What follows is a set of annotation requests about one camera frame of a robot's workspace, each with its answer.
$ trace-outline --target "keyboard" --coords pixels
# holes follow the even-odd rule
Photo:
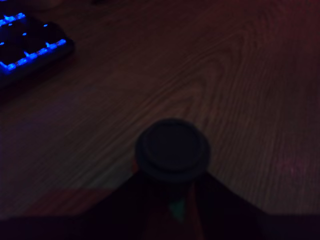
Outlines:
[[[53,22],[42,22],[0,0],[0,88],[72,53],[74,42]]]

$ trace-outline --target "desk surface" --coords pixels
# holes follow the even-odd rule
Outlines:
[[[35,15],[76,53],[1,91],[0,207],[54,189],[116,188],[134,142],[179,117],[209,171],[269,213],[320,213],[320,3],[66,0]]]

